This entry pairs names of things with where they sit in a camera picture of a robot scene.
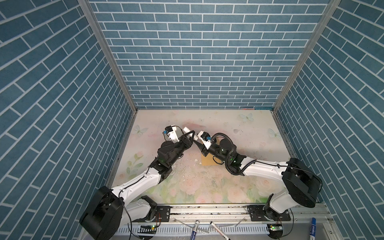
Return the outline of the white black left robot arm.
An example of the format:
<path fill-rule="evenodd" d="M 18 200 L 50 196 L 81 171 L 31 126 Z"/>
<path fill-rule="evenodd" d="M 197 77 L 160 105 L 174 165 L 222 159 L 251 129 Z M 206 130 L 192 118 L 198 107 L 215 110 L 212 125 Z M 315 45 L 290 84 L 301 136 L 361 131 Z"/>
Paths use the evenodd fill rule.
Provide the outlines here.
<path fill-rule="evenodd" d="M 109 240 L 118 230 L 123 211 L 132 200 L 147 189 L 164 181 L 172 172 L 172 165 L 194 143 L 195 132 L 190 131 L 176 141 L 165 141 L 158 155 L 141 175 L 113 188 L 102 186 L 88 203 L 80 218 L 80 225 L 95 240 Z"/>

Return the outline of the white glue stick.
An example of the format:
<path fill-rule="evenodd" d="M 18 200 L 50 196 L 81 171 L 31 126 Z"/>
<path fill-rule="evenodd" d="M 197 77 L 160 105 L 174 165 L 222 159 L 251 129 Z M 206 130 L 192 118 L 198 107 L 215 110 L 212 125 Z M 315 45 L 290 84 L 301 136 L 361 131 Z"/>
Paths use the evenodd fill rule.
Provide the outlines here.
<path fill-rule="evenodd" d="M 193 138 L 194 141 L 198 140 L 198 136 L 196 135 L 195 131 L 190 130 L 188 127 L 184 127 L 183 131 L 184 131 L 184 134 Z"/>

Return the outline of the brown kraft envelope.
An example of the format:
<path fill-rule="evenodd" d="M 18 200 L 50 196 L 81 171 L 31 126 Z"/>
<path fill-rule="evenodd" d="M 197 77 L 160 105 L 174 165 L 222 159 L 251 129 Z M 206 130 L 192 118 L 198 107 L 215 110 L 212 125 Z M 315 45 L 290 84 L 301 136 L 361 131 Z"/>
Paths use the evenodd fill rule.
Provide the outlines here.
<path fill-rule="evenodd" d="M 218 165 L 214 161 L 214 156 L 212 154 L 207 154 L 207 156 L 201 155 L 201 163 L 202 163 L 202 166 L 205 166 L 205 167 Z"/>

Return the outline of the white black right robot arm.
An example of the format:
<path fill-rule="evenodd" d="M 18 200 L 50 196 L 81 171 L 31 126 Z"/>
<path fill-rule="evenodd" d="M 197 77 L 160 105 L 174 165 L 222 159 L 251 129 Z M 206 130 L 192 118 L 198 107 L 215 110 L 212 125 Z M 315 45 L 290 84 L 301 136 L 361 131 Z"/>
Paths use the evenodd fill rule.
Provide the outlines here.
<path fill-rule="evenodd" d="M 270 194 L 263 213 L 267 220 L 276 221 L 288 209 L 303 206 L 314 208 L 322 180 L 302 161 L 291 158 L 287 162 L 266 162 L 240 155 L 231 140 L 222 139 L 221 144 L 194 140 L 204 156 L 211 154 L 234 176 L 256 176 L 273 180 L 283 185 L 276 194 Z"/>

